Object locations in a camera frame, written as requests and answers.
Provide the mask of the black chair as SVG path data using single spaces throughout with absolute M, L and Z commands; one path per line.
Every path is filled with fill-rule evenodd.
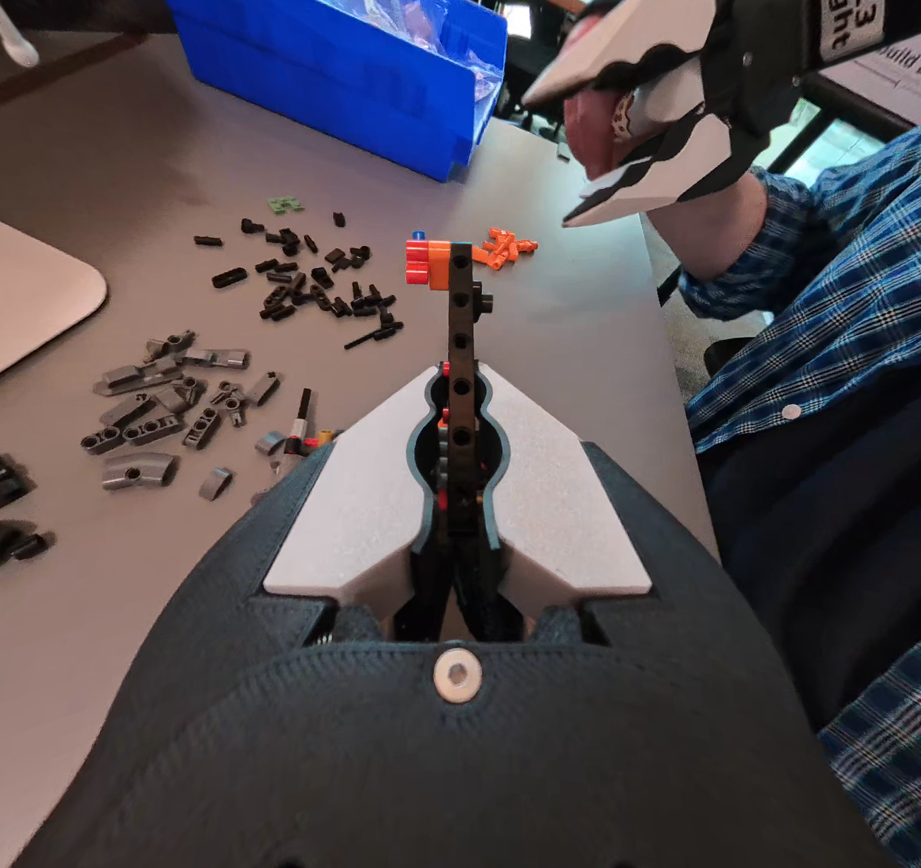
M 715 377 L 718 372 L 751 342 L 754 336 L 732 337 L 712 342 L 704 352 L 704 366 L 709 378 Z

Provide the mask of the person's right forearm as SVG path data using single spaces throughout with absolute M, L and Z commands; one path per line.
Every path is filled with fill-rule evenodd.
M 920 128 L 855 163 L 823 170 L 812 185 L 752 168 L 731 187 L 651 212 L 682 266 L 685 303 L 697 317 L 729 321 L 780 314 L 851 246 L 889 249 L 919 216 Z

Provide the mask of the person in plaid shirt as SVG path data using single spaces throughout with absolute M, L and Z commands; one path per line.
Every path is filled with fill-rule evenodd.
M 919 367 L 920 219 L 898 246 L 851 246 L 687 404 L 706 450 L 832 406 L 892 369 Z M 822 730 L 845 792 L 889 856 L 920 863 L 920 644 Z

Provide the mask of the black lego beam assembly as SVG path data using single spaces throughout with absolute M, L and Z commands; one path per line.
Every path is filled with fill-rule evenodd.
M 407 450 L 410 471 L 423 487 L 420 534 L 413 551 L 437 545 L 471 563 L 493 550 L 487 493 L 503 462 L 501 437 L 484 417 L 488 385 L 475 354 L 476 323 L 493 298 L 474 279 L 468 243 L 432 240 L 421 230 L 406 243 L 406 281 L 447 294 L 447 352 L 426 383 L 428 414 Z

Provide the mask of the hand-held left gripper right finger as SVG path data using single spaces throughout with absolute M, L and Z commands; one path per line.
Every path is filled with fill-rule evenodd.
M 549 607 L 648 596 L 651 577 L 582 440 L 493 368 L 480 373 L 502 448 L 489 494 L 501 595 L 530 621 Z

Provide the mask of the silver monitor base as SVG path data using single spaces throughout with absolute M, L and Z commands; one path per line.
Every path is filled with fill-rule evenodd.
M 1 224 L 1 370 L 95 314 L 109 287 L 94 267 Z

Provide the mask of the black white cylindrical lego piece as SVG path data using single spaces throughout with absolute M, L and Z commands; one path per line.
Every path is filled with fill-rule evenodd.
M 295 420 L 289 436 L 284 441 L 280 459 L 275 467 L 275 475 L 279 481 L 291 474 L 312 450 L 312 447 L 307 444 L 307 415 L 311 397 L 312 390 L 303 389 Z

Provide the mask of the pile of orange lego pins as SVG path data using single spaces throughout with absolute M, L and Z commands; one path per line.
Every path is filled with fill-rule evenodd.
M 509 263 L 515 263 L 521 255 L 532 255 L 538 250 L 536 241 L 519 238 L 514 233 L 491 227 L 486 240 L 479 246 L 472 246 L 474 263 L 499 271 Z

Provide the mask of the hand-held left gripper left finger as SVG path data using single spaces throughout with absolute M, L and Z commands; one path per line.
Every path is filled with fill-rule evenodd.
M 319 470 L 262 582 L 268 595 L 367 606 L 380 620 L 412 601 L 413 545 L 432 494 L 410 443 L 441 373 L 425 369 L 314 454 Z

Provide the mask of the blue plastic bin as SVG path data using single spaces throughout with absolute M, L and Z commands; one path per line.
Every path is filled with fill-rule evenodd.
M 442 52 L 320 0 L 166 1 L 198 81 L 441 182 L 504 79 L 507 23 L 469 0 L 420 0 Z

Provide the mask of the person's right hand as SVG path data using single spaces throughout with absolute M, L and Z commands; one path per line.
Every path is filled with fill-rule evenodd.
M 656 128 L 627 110 L 632 94 L 586 89 L 564 103 L 567 142 L 572 157 L 595 181 L 616 170 Z

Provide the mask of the white rounded object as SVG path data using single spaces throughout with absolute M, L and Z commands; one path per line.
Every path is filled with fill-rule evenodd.
M 13 23 L 4 7 L 0 8 L 1 45 L 6 55 L 20 68 L 40 65 L 40 54 Z

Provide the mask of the dark blue trousers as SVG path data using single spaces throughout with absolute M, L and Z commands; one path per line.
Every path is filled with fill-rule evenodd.
M 820 731 L 919 643 L 919 367 L 698 466 L 723 567 Z

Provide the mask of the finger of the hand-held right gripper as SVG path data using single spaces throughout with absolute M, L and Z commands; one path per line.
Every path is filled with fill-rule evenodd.
M 593 226 L 672 206 L 730 160 L 730 127 L 706 108 L 699 64 L 683 64 L 620 96 L 613 139 L 634 157 L 624 156 L 589 183 L 563 226 Z
M 664 79 L 659 110 L 710 110 L 700 59 L 720 0 L 619 0 L 574 25 L 558 55 L 524 92 L 536 110 L 585 89 L 628 90 Z

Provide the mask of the white printed sign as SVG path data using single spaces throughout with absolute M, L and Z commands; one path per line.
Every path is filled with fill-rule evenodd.
M 890 113 L 920 124 L 920 35 L 874 49 L 820 74 Z

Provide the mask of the pile of black lego pins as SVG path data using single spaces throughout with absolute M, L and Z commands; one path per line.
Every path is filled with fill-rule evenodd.
M 368 244 L 321 250 L 308 233 L 291 227 L 269 231 L 250 218 L 240 220 L 243 235 L 259 238 L 272 253 L 250 267 L 234 266 L 213 275 L 209 282 L 217 292 L 226 292 L 262 279 L 258 305 L 250 311 L 265 324 L 280 324 L 306 310 L 329 315 L 338 322 L 364 322 L 367 330 L 343 345 L 346 351 L 369 341 L 395 337 L 405 329 L 394 307 L 397 295 L 386 294 L 371 280 L 360 281 L 358 271 L 375 256 Z

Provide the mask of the pile of dark grey lego pieces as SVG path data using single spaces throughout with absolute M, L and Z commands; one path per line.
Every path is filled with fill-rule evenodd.
M 195 330 L 147 340 L 142 358 L 101 374 L 93 394 L 107 406 L 80 450 L 98 459 L 103 493 L 159 490 L 174 482 L 184 457 L 218 434 L 238 431 L 280 389 L 283 374 L 248 376 L 246 349 L 206 347 Z

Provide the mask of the small black lego piece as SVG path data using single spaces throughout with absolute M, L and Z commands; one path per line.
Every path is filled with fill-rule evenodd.
M 27 562 L 50 550 L 56 543 L 51 531 L 41 531 L 26 521 L 1 521 L 1 567 Z
M 35 488 L 25 468 L 10 456 L 1 454 L 1 510 L 29 496 Z

